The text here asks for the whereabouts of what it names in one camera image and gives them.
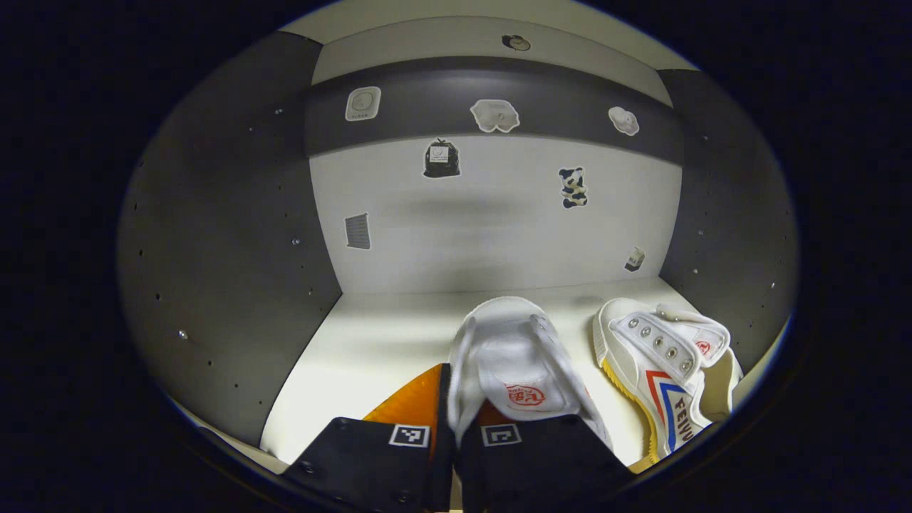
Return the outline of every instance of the canvas shoe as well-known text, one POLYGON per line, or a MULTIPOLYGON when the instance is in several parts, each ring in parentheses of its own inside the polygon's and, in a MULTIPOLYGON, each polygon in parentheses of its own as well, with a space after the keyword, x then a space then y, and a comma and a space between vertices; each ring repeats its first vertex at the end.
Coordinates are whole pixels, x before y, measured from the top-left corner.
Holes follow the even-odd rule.
POLYGON ((532 302, 505 297, 482 303, 456 333, 450 364, 447 419, 457 447, 487 400, 514 421, 577 414, 611 448, 554 325, 532 302))
POLYGON ((599 366, 649 421, 640 469, 731 414, 731 390, 743 374, 729 331, 715 320, 617 298, 598 311, 592 330, 599 366))

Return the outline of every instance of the sticker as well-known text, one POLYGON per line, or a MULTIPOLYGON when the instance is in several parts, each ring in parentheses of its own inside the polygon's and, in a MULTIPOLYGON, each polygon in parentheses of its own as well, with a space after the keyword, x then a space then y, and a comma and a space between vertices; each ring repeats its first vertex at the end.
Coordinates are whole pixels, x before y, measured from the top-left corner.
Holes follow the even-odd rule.
POLYGON ((624 269, 634 272, 643 265, 643 260, 646 259, 646 252, 642 249, 633 246, 633 249, 630 250, 630 256, 627 258, 627 263, 624 265, 624 269))
POLYGON ((615 128, 621 133, 633 136, 639 131, 637 116, 629 110, 624 110, 623 107, 608 109, 608 118, 611 118, 611 122, 615 124, 615 128))
POLYGON ((368 213, 345 218, 345 235, 348 247, 370 249, 368 213))
POLYGON ((430 442, 430 426, 396 424, 390 445, 402 447, 427 447, 430 442))
POLYGON ((478 128, 491 133, 494 129, 509 133, 519 126, 519 113, 505 99, 479 99, 469 108, 478 128))
POLYGON ((424 175, 446 178, 459 174, 459 149, 452 142, 438 137, 424 152, 424 175))
POLYGON ((505 47, 520 52, 524 52, 532 47, 532 43, 523 39, 522 36, 504 36, 501 37, 501 42, 505 47))
POLYGON ((562 169, 557 174, 561 177, 561 195, 564 197, 564 208, 573 208, 575 206, 586 206, 589 198, 586 197, 586 189, 583 186, 583 176, 586 170, 582 167, 562 169))
POLYGON ((346 121, 372 120, 380 109, 380 88, 359 88, 348 95, 346 121))
POLYGON ((482 442, 485 447, 495 445, 519 444, 523 439, 519 436, 516 424, 497 424, 482 426, 482 442))
POLYGON ((441 163, 450 161, 450 148, 446 146, 434 146, 430 148, 428 162, 441 163))

